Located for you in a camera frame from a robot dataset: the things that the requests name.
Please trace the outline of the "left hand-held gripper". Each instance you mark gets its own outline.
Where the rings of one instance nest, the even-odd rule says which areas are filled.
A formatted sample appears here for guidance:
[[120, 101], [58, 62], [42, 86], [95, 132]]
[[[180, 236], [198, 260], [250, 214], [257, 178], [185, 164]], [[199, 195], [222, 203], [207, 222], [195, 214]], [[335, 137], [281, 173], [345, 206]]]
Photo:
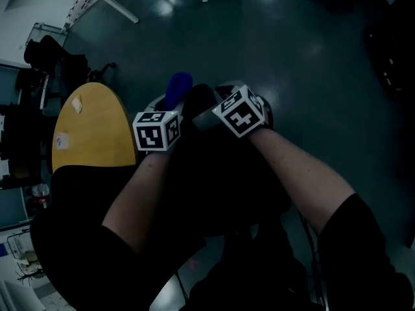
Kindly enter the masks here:
[[145, 111], [137, 113], [132, 129], [139, 151], [165, 152], [181, 136], [180, 123], [186, 116], [193, 98], [193, 87], [178, 92], [176, 111], [165, 111], [165, 95], [150, 102]]

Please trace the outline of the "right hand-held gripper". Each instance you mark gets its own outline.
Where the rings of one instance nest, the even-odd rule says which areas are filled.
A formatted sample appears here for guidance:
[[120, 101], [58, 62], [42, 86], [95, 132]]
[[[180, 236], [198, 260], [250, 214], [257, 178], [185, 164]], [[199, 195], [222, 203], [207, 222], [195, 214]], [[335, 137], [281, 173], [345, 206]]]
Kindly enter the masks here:
[[223, 82], [215, 91], [222, 102], [213, 111], [207, 109], [192, 119], [197, 130], [204, 132], [223, 122], [241, 138], [261, 127], [272, 128], [273, 117], [269, 103], [256, 95], [243, 81]]

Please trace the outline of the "blue cloth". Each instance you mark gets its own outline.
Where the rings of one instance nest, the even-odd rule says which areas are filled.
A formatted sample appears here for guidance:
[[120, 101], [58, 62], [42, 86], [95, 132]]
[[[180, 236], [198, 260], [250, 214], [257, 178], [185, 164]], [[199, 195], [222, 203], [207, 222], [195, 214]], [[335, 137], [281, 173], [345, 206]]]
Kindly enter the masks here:
[[189, 73], [181, 72], [172, 76], [165, 94], [165, 109], [172, 111], [183, 101], [193, 87], [193, 78]]

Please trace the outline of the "person's right forearm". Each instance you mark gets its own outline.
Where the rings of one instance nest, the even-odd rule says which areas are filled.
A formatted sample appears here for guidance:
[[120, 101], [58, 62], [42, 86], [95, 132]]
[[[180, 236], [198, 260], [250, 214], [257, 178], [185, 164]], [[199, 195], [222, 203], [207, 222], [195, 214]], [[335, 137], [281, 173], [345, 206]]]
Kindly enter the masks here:
[[277, 175], [297, 210], [318, 234], [355, 193], [334, 169], [274, 130], [260, 128], [248, 138]]

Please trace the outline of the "person's left forearm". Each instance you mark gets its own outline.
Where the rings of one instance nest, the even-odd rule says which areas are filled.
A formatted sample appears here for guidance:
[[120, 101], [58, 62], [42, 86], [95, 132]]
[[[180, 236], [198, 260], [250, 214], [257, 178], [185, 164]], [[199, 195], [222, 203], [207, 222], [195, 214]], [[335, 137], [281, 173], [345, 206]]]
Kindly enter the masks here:
[[102, 226], [141, 253], [161, 198], [171, 155], [153, 152], [140, 163], [110, 206]]

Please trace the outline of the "black mesh office chair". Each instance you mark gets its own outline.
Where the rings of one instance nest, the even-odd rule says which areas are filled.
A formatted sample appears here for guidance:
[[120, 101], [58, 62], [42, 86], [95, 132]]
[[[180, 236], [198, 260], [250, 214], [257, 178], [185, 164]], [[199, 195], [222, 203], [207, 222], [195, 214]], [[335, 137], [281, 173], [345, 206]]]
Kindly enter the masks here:
[[102, 226], [136, 166], [58, 168], [30, 226], [38, 260], [76, 311], [147, 311], [205, 237], [283, 213], [289, 197], [263, 156], [223, 124], [178, 141], [143, 253]]

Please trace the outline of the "round wooden table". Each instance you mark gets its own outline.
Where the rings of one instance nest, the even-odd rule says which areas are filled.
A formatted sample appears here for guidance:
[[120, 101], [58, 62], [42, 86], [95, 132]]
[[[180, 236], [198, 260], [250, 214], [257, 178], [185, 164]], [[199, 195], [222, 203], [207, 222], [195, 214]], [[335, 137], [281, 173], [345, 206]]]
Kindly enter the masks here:
[[[77, 114], [72, 100], [81, 97]], [[69, 149], [57, 150], [58, 132], [69, 135]], [[52, 168], [82, 165], [123, 167], [137, 163], [134, 133], [125, 106], [107, 86], [90, 82], [77, 88], [63, 105], [54, 129]]]

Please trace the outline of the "white printed paper packet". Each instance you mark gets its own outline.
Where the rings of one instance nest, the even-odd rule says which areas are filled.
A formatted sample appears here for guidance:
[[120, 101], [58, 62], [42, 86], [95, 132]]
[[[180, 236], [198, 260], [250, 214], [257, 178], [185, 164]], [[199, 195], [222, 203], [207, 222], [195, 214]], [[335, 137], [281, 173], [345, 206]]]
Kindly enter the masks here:
[[68, 150], [70, 145], [69, 135], [64, 132], [58, 132], [55, 137], [55, 146], [57, 150]]

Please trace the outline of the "clear plastic bottle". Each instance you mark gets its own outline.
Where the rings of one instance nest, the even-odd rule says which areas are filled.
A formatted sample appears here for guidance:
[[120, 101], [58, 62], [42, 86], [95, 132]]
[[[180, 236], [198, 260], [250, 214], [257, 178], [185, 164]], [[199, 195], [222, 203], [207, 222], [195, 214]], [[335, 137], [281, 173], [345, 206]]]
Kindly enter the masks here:
[[40, 183], [31, 187], [31, 194], [35, 198], [46, 197], [49, 193], [49, 186], [46, 183]]

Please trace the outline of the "person's black clothing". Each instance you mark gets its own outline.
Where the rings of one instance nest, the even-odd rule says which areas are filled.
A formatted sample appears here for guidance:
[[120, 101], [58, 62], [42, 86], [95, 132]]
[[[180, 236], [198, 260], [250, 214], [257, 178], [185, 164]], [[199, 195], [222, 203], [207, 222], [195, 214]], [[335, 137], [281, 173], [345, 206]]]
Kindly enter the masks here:
[[[115, 233], [102, 227], [106, 250], [99, 311], [145, 311], [154, 300], [155, 270]], [[385, 252], [370, 208], [351, 195], [318, 237], [329, 311], [412, 311], [414, 294]], [[307, 274], [281, 224], [261, 227], [254, 239], [225, 240], [221, 259], [197, 282], [180, 311], [317, 311]]]

